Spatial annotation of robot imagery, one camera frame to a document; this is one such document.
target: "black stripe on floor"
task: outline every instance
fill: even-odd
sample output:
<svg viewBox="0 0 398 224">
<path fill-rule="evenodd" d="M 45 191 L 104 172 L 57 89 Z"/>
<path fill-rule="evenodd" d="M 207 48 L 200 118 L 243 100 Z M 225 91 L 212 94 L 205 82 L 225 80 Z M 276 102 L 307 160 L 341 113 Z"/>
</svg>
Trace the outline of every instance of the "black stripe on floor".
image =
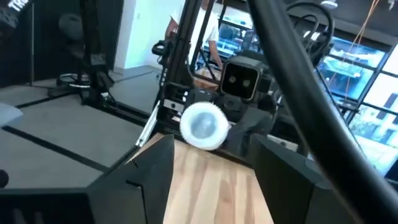
<svg viewBox="0 0 398 224">
<path fill-rule="evenodd" d="M 45 103 L 45 102 L 48 102 L 48 101 L 51 101 L 51 100 L 56 100 L 56 99 L 59 99 L 59 98 L 65 97 L 65 96 L 72 95 L 72 94 L 74 94 L 74 93 L 72 93 L 72 92 L 71 93 L 65 93 L 65 94 L 62 94 L 62 95 L 59 95 L 59 96 L 55 96 L 55 97 L 48 97 L 48 98 L 44 98 L 44 99 L 41 99 L 41 100 L 32 101 L 32 102 L 29 102 L 29 103 L 24 103 L 24 104 L 18 105 L 18 106 L 16 106 L 16 108 L 22 109 L 22 108 L 26 108 L 26 107 L 30 107 L 30 106 L 34 106 L 34 105 L 39 105 L 41 103 Z"/>
<path fill-rule="evenodd" d="M 71 152 L 68 149 L 64 149 L 64 148 L 62 148 L 60 146 L 52 144 L 51 142 L 48 142 L 48 141 L 45 141 L 43 139 L 37 138 L 37 137 L 35 137 L 35 136 L 31 135 L 31 134 L 25 133 L 25 132 L 20 131 L 18 129 L 12 128 L 10 126 L 6 126 L 6 127 L 3 127 L 3 130 L 7 131 L 8 133 L 15 134 L 16 136 L 19 136 L 21 138 L 24 138 L 24 139 L 26 139 L 26 140 L 28 140 L 28 141 L 30 141 L 32 143 L 38 144 L 38 145 L 40 145 L 40 146 L 42 146 L 42 147 L 44 147 L 46 149 L 50 149 L 53 152 L 59 153 L 59 154 L 61 154 L 63 156 L 66 156 L 66 157 L 68 157 L 70 159 L 73 159 L 74 161 L 77 161 L 77 162 L 79 162 L 81 164 L 84 164 L 84 165 L 86 165 L 88 167 L 91 167 L 93 169 L 99 170 L 101 172 L 106 172 L 106 171 L 109 170 L 109 167 L 106 167 L 106 166 L 104 166 L 104 165 L 102 165 L 100 163 L 92 161 L 89 158 L 86 158 L 84 156 L 81 156 L 79 154 Z"/>
</svg>

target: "gray floor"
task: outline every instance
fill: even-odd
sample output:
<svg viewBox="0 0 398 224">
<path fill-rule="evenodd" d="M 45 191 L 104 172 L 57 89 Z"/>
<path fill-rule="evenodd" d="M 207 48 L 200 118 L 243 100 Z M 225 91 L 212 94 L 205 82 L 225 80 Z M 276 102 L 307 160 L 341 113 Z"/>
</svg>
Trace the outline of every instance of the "gray floor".
<svg viewBox="0 0 398 224">
<path fill-rule="evenodd" d="M 150 112 L 158 90 L 159 72 L 140 68 L 136 75 L 113 78 L 111 92 L 115 99 Z M 34 83 L 53 86 L 53 80 Z M 12 86 L 0 90 L 0 101 L 21 105 L 47 97 L 47 90 L 29 86 Z M 104 166 L 114 164 L 133 147 L 142 127 L 110 114 L 82 106 L 76 95 L 22 109 L 24 115 L 10 126 L 51 142 Z M 83 187 L 101 172 L 57 154 L 28 140 L 0 131 L 0 169 L 10 175 L 9 189 Z"/>
<path fill-rule="evenodd" d="M 149 67 L 144 71 L 138 71 L 141 75 L 136 78 L 115 83 L 111 89 L 111 93 L 116 101 L 132 106 L 146 113 L 152 112 L 156 94 L 159 90 L 159 78 L 157 75 L 160 71 L 156 68 Z"/>
<path fill-rule="evenodd" d="M 8 189 L 86 187 L 100 171 L 25 139 L 0 131 L 0 168 L 8 172 Z"/>
</svg>

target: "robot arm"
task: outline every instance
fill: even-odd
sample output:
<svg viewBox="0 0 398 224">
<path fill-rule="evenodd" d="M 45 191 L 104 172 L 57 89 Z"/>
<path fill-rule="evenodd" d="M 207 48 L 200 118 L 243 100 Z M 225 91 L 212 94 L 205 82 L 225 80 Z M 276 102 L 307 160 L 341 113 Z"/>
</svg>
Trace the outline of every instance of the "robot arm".
<svg viewBox="0 0 398 224">
<path fill-rule="evenodd" d="M 3 44 L 18 25 L 18 18 L 33 0 L 0 0 L 0 44 Z"/>
</svg>

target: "wooden board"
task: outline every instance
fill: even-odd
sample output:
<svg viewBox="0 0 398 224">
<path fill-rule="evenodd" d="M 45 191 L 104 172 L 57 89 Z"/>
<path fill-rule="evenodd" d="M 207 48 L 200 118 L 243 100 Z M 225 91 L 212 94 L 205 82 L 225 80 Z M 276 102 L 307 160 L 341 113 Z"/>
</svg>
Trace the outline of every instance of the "wooden board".
<svg viewBox="0 0 398 224">
<path fill-rule="evenodd" d="M 214 73 L 215 77 L 218 79 L 218 81 L 221 80 L 221 71 L 213 69 L 212 72 Z M 201 68 L 195 72 L 198 75 L 207 77 L 207 78 L 212 78 L 210 75 L 210 72 L 207 68 Z M 211 89 L 211 90 L 217 90 L 218 85 L 209 81 L 206 81 L 204 79 L 194 77 L 194 82 L 195 85 L 199 88 L 206 88 L 206 89 Z"/>
<path fill-rule="evenodd" d="M 156 134 L 137 155 L 161 137 Z M 180 141 L 174 144 L 164 224 L 273 223 L 253 170 Z"/>
</svg>

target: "glass wall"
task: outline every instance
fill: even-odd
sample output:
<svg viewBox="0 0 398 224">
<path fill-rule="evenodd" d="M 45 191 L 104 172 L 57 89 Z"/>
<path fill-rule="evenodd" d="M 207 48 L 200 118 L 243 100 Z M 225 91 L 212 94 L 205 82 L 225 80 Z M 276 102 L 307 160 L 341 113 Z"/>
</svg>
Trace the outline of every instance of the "glass wall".
<svg viewBox="0 0 398 224">
<path fill-rule="evenodd" d="M 242 50 L 242 43 L 252 30 L 248 13 L 228 8 L 226 12 L 218 43 L 223 59 Z M 304 27 L 302 34 L 310 29 Z M 364 44 L 353 44 L 336 36 L 332 42 L 334 46 L 318 70 L 339 104 L 359 110 L 345 111 L 343 117 L 365 156 L 385 175 L 398 158 L 398 48 L 388 56 L 383 50 L 368 47 L 366 40 Z M 258 49 L 256 36 L 250 49 Z"/>
</svg>

